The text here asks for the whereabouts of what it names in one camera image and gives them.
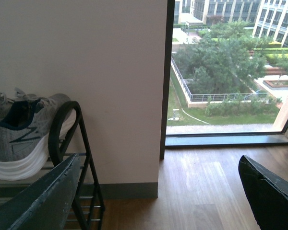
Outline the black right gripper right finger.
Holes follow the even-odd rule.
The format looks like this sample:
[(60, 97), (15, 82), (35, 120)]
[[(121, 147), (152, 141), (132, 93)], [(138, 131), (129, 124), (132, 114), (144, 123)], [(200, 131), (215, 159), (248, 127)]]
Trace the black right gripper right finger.
[(238, 171), (242, 186), (262, 230), (288, 230), (288, 181), (243, 155)]

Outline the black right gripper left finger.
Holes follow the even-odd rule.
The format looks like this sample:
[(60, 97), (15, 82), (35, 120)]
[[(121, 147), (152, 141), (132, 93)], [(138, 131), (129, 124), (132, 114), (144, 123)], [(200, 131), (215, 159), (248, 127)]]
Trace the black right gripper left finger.
[(73, 154), (0, 206), (0, 230), (63, 229), (79, 173), (79, 155)]

